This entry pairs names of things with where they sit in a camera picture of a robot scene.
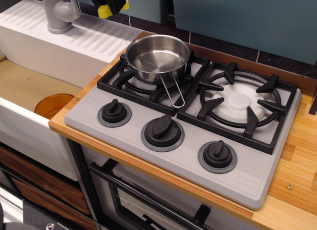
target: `wooden countertop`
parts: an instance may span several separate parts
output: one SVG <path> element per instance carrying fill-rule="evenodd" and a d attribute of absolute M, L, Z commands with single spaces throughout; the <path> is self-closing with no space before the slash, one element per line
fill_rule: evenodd
<path fill-rule="evenodd" d="M 140 37 L 146 35 L 148 33 L 143 32 Z M 280 79 L 297 84 L 303 93 L 265 202 L 259 210 L 248 209 L 132 154 L 66 126 L 64 117 L 78 102 L 75 99 L 50 120 L 50 128 L 73 141 L 262 229 L 317 229 L 317 116 L 309 114 L 317 81 L 238 57 L 189 46 L 197 55 L 209 57 L 211 60 L 226 63 L 235 61 L 240 68 L 269 76 L 273 73 L 278 74 Z M 102 70 L 76 98 L 81 100 L 118 60 L 119 57 Z"/>

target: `teal cabinet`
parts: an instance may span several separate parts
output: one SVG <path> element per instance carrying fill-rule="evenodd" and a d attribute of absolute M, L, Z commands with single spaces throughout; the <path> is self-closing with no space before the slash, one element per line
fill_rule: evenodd
<path fill-rule="evenodd" d="M 317 0 L 173 0 L 176 27 L 315 64 Z"/>
<path fill-rule="evenodd" d="M 77 0 L 94 5 L 91 0 Z M 128 0 L 130 8 L 121 13 L 147 21 L 162 23 L 167 17 L 168 0 Z"/>

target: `metal wire handle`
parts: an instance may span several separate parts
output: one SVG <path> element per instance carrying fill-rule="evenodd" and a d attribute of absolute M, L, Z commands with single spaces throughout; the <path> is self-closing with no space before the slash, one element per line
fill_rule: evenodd
<path fill-rule="evenodd" d="M 171 98 L 171 96 L 170 96 L 170 94 L 169 94 L 169 92 L 168 92 L 168 89 L 167 89 L 167 87 L 166 87 L 166 85 L 165 85 L 165 83 L 164 83 L 163 78 L 161 77 L 160 74 L 158 74 L 158 75 L 159 75 L 159 77 L 160 77 L 160 80 L 161 80 L 161 82 L 162 82 L 164 88 L 165 88 L 165 91 L 166 91 L 166 93 L 167 93 L 167 95 L 168 95 L 168 98 L 169 98 L 170 102 L 172 103 L 172 106 L 173 106 L 174 108 L 176 108 L 176 109 L 181 109 L 182 107 L 185 106 L 185 100 L 184 100 L 184 97 L 183 97 L 183 95 L 182 95 L 182 92 L 180 91 L 179 86 L 178 86 L 178 84 L 177 84 L 177 82 L 176 82 L 176 79 L 175 79 L 174 74 L 173 74 L 173 73 L 171 73 L 171 74 L 172 74 L 172 76 L 173 76 L 173 79 L 174 79 L 174 82 L 175 82 L 175 84 L 176 84 L 177 90 L 178 90 L 178 92 L 179 92 L 179 94 L 180 94 L 180 97 L 181 97 L 181 99 L 182 99 L 182 101 L 183 101 L 183 104 L 182 104 L 181 106 L 176 106 L 176 105 L 173 103 L 173 100 L 172 100 L 172 98 Z"/>

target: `gray faucet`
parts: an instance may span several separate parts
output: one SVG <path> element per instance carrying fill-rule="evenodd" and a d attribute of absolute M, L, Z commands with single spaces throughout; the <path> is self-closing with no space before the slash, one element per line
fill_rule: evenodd
<path fill-rule="evenodd" d="M 80 12 L 76 0 L 43 0 L 45 14 L 48 20 L 48 30 L 61 34 L 72 28 L 72 23 L 79 17 Z"/>

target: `black cast iron grate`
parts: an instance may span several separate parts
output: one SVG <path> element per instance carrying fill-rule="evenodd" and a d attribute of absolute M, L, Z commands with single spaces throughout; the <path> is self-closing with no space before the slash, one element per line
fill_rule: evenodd
<path fill-rule="evenodd" d="M 185 99 L 194 87 L 194 84 L 198 82 L 205 71 L 209 70 L 210 59 L 194 55 L 194 52 L 191 51 L 189 64 L 192 63 L 202 65 L 196 75 L 194 77 L 191 75 L 191 66 L 188 65 L 183 79 L 177 80 Z M 167 115 L 174 116 L 177 113 L 178 109 L 162 104 L 160 99 L 166 94 L 163 85 L 157 85 L 154 91 L 135 87 L 129 82 L 129 79 L 131 79 L 134 74 L 129 70 L 125 70 L 126 66 L 125 56 L 121 55 L 120 60 L 97 82 L 97 87 Z M 173 82 L 167 83 L 167 88 L 171 92 L 178 92 Z M 182 100 L 179 97 L 175 105 L 179 105 L 181 102 Z"/>
<path fill-rule="evenodd" d="M 223 72 L 213 75 L 212 73 L 216 69 Z M 206 90 L 220 92 L 223 90 L 223 87 L 215 84 L 214 81 L 224 77 L 229 84 L 234 85 L 235 77 L 237 76 L 261 83 L 262 86 L 256 90 L 257 93 L 269 92 L 274 96 L 275 102 L 258 100 L 258 104 L 272 112 L 264 120 L 259 121 L 250 107 L 247 107 L 247 123 L 236 123 L 225 120 L 213 112 L 213 110 L 224 101 L 224 98 L 211 99 L 208 101 L 205 100 Z M 277 89 L 286 90 L 290 93 L 286 105 L 281 104 L 281 97 Z M 275 74 L 273 74 L 271 77 L 268 77 L 248 70 L 240 69 L 238 68 L 238 64 L 235 62 L 232 62 L 228 65 L 214 61 L 210 70 L 203 74 L 201 80 L 196 83 L 196 87 L 185 100 L 185 106 L 178 112 L 177 118 L 262 152 L 272 154 L 296 90 L 297 85 L 281 81 Z M 202 108 L 198 112 L 197 116 L 194 116 L 187 113 L 186 111 L 197 95 L 199 95 Z M 224 124 L 225 127 L 223 125 L 217 124 L 216 122 L 214 123 L 207 121 L 207 116 L 210 116 L 213 120 Z M 276 120 L 278 125 L 270 143 L 265 143 L 252 137 L 254 131 L 257 128 L 265 126 L 273 120 Z M 230 129 L 230 127 L 244 129 L 244 131 L 243 133 L 237 132 L 234 131 L 234 129 Z"/>

